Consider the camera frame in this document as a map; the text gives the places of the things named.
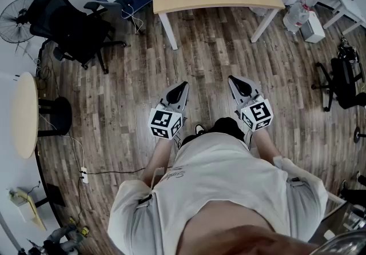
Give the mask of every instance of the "electric fan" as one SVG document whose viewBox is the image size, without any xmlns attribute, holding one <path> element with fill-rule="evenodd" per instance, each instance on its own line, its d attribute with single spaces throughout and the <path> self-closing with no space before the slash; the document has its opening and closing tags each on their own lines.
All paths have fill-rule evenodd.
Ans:
<svg viewBox="0 0 366 255">
<path fill-rule="evenodd" d="M 32 38 L 26 16 L 34 0 L 15 0 L 0 15 L 0 37 L 6 42 L 21 43 Z"/>
</svg>

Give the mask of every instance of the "round table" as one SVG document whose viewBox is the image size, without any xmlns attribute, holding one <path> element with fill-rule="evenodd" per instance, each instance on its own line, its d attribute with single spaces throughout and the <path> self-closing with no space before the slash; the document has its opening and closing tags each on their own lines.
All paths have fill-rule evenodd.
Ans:
<svg viewBox="0 0 366 255">
<path fill-rule="evenodd" d="M 57 129 L 38 131 L 39 114 L 50 114 L 50 121 Z M 10 122 L 15 149 L 22 158 L 29 158 L 34 152 L 37 137 L 67 134 L 72 122 L 71 106 L 64 97 L 55 101 L 38 99 L 35 79 L 25 72 L 17 81 Z"/>
</svg>

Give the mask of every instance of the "round tabletop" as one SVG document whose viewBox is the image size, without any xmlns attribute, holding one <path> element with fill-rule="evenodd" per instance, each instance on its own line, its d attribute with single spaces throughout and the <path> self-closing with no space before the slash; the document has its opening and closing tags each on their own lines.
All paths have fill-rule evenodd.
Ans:
<svg viewBox="0 0 366 255">
<path fill-rule="evenodd" d="M 22 158 L 30 158 L 37 143 L 38 94 L 33 76 L 23 73 L 17 81 L 11 107 L 11 133 Z"/>
</svg>

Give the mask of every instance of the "white t-shirt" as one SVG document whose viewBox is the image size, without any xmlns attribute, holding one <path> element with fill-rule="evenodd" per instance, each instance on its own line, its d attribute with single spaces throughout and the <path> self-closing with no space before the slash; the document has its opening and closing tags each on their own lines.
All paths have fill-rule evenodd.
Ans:
<svg viewBox="0 0 366 255">
<path fill-rule="evenodd" d="M 139 180 L 121 184 L 108 234 L 125 254 L 173 255 L 187 221 L 207 202 L 222 200 L 255 210 L 277 233 L 308 241 L 324 216 L 327 191 L 290 160 L 274 163 L 254 158 L 232 136 L 204 134 L 180 149 L 153 190 Z"/>
</svg>

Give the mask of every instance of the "wooden floor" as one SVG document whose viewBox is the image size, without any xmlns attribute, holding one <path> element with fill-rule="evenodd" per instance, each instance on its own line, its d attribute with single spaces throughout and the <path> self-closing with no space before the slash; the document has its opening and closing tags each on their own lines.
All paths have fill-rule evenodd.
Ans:
<svg viewBox="0 0 366 255">
<path fill-rule="evenodd" d="M 324 7 L 317 6 L 316 12 L 322 23 L 332 16 Z M 364 109 L 343 110 L 334 103 L 331 112 L 325 113 L 321 92 L 310 88 L 319 82 L 315 63 L 324 63 L 330 71 L 340 32 L 353 23 L 343 17 L 325 31 L 326 39 L 313 44 L 304 42 L 300 33 L 296 38 L 284 29 L 284 13 L 276 15 L 257 43 L 251 43 L 250 37 L 261 19 L 248 8 L 170 13 L 176 51 L 152 8 L 139 13 L 144 36 L 134 35 L 130 22 L 105 15 L 116 28 L 115 39 L 129 45 L 105 48 L 108 75 L 103 75 L 96 60 L 87 71 L 78 62 L 49 61 L 53 45 L 47 47 L 42 61 L 49 66 L 53 63 L 59 94 L 71 103 L 70 134 L 83 144 L 85 162 L 81 147 L 74 142 L 76 163 L 67 137 L 40 138 L 38 148 L 46 182 L 59 186 L 66 202 L 65 208 L 57 207 L 64 223 L 70 215 L 78 217 L 81 201 L 80 225 L 90 228 L 83 254 L 117 253 L 106 234 L 109 211 L 121 182 L 138 174 L 99 174 L 89 176 L 89 184 L 78 185 L 78 167 L 85 163 L 89 172 L 96 173 L 146 166 L 156 143 L 147 128 L 150 109 L 165 87 L 179 81 L 190 84 L 188 121 L 180 132 L 181 140 L 193 133 L 198 122 L 210 127 L 220 117 L 238 120 L 227 78 L 243 75 L 260 83 L 269 98 L 274 120 L 268 131 L 277 147 L 296 165 L 320 177 L 329 191 L 336 193 L 340 182 L 350 179 L 357 169 L 366 170 L 364 142 L 355 145 L 352 139 L 356 126 L 365 128 Z M 364 61 L 365 30 L 359 27 L 347 39 Z M 40 95 L 57 96 L 53 78 Z M 50 128 L 42 118 L 39 124 L 41 129 Z"/>
</svg>

